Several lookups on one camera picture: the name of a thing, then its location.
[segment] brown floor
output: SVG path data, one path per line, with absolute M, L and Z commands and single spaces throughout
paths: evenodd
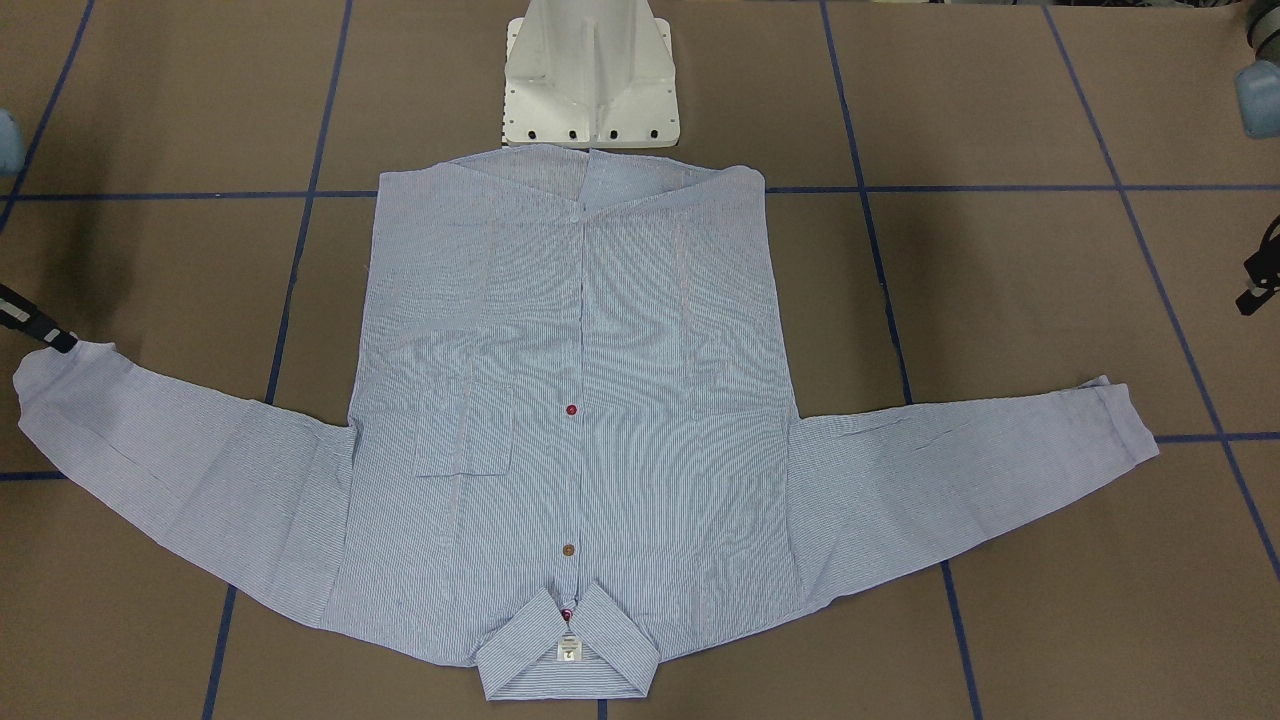
M 502 32 L 525 4 L 362 0 L 343 32 L 337 0 L 101 1 L 64 83 L 84 4 L 0 6 L 0 106 L 44 129 L 0 281 L 155 370 L 259 398 L 275 374 L 279 405 L 342 423 L 369 191 L 495 146 Z M 4 383 L 0 716 L 197 717 L 210 700 L 234 719 L 1280 716 L 1263 539 L 1280 533 L 1280 302 L 1233 305 L 1280 211 L 1280 140 L 1239 128 L 1240 10 L 1064 8 L 1051 26 L 1038 8 L 833 3 L 841 95 L 817 1 L 652 4 L 678 67 L 669 154 L 791 190 L 768 211 L 803 414 L 902 404 L 882 264 L 913 400 L 1107 373 L 1164 455 L 948 568 L 664 665 L 646 701 L 486 705 L 471 670 L 244 596 L 211 698 L 225 585 L 33 479 L 52 469 Z M 269 195 L 189 196 L 244 192 Z M 0 334 L 0 375 L 32 348 Z

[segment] shirt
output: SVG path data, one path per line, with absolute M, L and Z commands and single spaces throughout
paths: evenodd
M 298 623 L 476 665 L 492 700 L 643 697 L 664 660 L 1157 452 L 1105 378 L 801 419 L 763 178 L 554 146 L 381 177 L 347 427 L 111 345 L 33 352 L 15 386 L 36 445 L 164 547 Z

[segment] shirt collar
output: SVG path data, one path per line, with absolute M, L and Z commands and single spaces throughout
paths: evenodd
M 582 660 L 556 657 L 566 634 L 582 642 Z M 658 659 L 658 648 L 598 583 L 579 600 L 568 626 L 543 588 L 476 652 L 488 700 L 645 697 Z

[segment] shirt pocket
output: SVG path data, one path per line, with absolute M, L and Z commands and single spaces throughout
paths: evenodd
M 417 477 L 504 475 L 515 410 L 508 386 L 443 380 L 426 388 L 417 425 Z

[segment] white tag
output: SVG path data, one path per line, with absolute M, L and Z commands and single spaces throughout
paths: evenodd
M 559 659 L 563 662 L 582 660 L 582 642 L 573 635 L 564 635 L 559 642 Z
M 23 310 L 22 307 L 18 307 L 12 302 L 5 302 L 0 300 L 0 310 L 3 310 L 6 315 L 14 318 L 19 323 L 26 323 L 27 320 L 31 319 L 31 313 Z

